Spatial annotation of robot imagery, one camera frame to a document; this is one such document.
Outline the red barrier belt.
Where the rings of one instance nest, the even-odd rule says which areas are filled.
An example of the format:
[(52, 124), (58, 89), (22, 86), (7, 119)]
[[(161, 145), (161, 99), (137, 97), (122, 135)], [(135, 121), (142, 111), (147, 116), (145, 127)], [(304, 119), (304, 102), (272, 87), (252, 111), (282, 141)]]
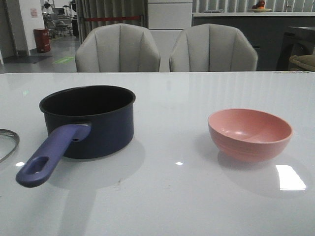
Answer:
[(107, 21), (128, 21), (139, 20), (141, 21), (142, 15), (129, 16), (129, 17), (105, 17), (105, 18), (84, 18), (85, 22), (107, 22)]

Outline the pink bowl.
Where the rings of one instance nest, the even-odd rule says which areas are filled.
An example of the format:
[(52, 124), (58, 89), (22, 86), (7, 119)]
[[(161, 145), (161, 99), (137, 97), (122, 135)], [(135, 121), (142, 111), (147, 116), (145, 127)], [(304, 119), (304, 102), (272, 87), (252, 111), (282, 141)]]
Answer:
[(252, 109), (216, 111), (208, 117), (208, 126), (218, 149), (243, 162), (261, 162), (278, 156), (293, 135), (287, 121)]

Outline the left beige chair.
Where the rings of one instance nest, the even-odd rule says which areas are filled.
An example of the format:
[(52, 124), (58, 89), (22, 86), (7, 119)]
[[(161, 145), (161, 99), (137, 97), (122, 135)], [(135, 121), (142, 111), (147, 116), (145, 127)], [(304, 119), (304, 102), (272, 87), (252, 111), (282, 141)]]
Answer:
[(75, 63), (77, 72), (159, 72), (160, 54), (149, 29), (114, 24), (92, 30)]

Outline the olive cushion seat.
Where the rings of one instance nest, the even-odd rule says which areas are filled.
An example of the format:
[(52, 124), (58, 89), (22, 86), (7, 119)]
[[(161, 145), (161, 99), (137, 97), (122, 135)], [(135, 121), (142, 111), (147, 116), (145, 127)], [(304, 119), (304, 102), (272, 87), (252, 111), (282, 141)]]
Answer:
[(291, 56), (289, 58), (289, 70), (315, 72), (315, 55)]

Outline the dark blue saucepan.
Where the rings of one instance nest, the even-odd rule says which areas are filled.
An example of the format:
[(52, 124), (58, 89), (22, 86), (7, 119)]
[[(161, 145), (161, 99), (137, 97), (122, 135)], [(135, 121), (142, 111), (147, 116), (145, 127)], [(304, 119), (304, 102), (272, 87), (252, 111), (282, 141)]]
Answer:
[(134, 135), (134, 92), (117, 86), (68, 88), (39, 103), (47, 139), (16, 175), (24, 187), (46, 182), (65, 156), (93, 159), (127, 146)]

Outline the right beige chair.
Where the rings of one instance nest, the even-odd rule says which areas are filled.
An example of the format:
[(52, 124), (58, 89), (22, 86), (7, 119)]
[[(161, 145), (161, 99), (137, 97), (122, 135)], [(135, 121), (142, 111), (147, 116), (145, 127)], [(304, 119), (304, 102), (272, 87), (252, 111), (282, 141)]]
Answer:
[(235, 27), (202, 24), (181, 31), (169, 57), (170, 72), (256, 71), (258, 54)]

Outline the glass lid with blue knob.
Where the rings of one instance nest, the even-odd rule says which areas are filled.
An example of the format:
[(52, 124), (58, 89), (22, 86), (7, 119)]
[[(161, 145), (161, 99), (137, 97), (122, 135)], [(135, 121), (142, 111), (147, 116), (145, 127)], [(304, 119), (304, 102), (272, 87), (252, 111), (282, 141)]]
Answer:
[(11, 130), (0, 130), (0, 161), (3, 162), (17, 148), (20, 142), (19, 135)]

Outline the dark grey counter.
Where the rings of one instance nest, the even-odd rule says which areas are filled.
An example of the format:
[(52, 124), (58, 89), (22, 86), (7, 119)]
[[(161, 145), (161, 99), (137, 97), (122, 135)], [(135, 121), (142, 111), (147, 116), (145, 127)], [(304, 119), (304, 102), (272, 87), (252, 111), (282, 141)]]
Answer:
[(292, 55), (312, 54), (315, 47), (313, 12), (194, 13), (192, 24), (238, 28), (258, 53), (258, 71), (287, 71)]

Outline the white cabinet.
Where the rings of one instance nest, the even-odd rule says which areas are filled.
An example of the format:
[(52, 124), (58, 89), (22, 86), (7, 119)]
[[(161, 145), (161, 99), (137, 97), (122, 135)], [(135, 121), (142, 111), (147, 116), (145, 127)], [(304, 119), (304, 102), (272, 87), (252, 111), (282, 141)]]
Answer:
[(149, 0), (148, 28), (160, 54), (160, 72), (169, 71), (169, 56), (183, 29), (191, 26), (191, 0)]

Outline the fruit plate on counter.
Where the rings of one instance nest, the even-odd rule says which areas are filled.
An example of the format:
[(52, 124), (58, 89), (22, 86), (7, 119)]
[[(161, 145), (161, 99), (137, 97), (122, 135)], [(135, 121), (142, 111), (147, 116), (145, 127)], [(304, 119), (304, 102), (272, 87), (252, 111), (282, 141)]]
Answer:
[(257, 0), (253, 5), (250, 6), (248, 11), (254, 12), (254, 13), (262, 13), (262, 12), (271, 12), (272, 9), (266, 7), (265, 0)]

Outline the beige chair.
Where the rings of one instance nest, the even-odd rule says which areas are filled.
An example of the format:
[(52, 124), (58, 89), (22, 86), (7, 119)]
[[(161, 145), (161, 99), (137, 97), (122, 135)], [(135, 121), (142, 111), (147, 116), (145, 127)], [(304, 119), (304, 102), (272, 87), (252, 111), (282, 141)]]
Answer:
[(92, 30), (75, 63), (77, 72), (159, 72), (160, 54), (149, 29), (114, 24)]
[(202, 24), (181, 31), (169, 57), (170, 72), (256, 71), (258, 54), (235, 27)]

